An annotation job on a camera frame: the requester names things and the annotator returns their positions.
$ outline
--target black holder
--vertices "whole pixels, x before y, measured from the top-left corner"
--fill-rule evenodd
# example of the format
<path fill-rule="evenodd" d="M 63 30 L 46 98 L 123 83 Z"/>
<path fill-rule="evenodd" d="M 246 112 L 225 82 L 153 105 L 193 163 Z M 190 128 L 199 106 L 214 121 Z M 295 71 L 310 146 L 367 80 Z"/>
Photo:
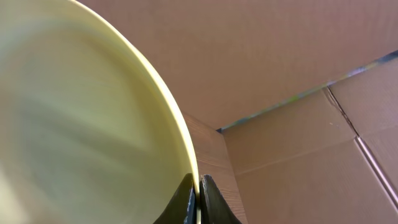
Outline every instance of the black holder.
<path fill-rule="evenodd" d="M 241 224 L 210 175 L 201 177 L 199 198 L 202 224 Z M 197 222 L 197 206 L 193 176 L 187 174 L 166 209 L 154 223 L 194 224 Z"/>

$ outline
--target brown cardboard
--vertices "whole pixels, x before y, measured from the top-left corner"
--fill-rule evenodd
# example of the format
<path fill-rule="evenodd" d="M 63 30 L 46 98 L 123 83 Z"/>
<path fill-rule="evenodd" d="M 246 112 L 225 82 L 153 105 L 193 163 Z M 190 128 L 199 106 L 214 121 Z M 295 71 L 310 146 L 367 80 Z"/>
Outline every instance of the brown cardboard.
<path fill-rule="evenodd" d="M 398 49 L 396 0 L 80 0 L 213 129 Z"/>
<path fill-rule="evenodd" d="M 247 224 L 224 138 L 220 133 L 183 113 L 198 162 L 199 174 L 210 174 L 235 216 Z"/>
<path fill-rule="evenodd" d="M 224 131 L 235 174 L 353 139 L 323 91 Z"/>
<path fill-rule="evenodd" d="M 397 223 L 398 213 L 329 93 L 224 132 L 250 223 Z"/>
<path fill-rule="evenodd" d="M 331 90 L 397 190 L 398 60 L 343 80 Z"/>
<path fill-rule="evenodd" d="M 397 223 L 353 140 L 236 177 L 250 224 Z"/>

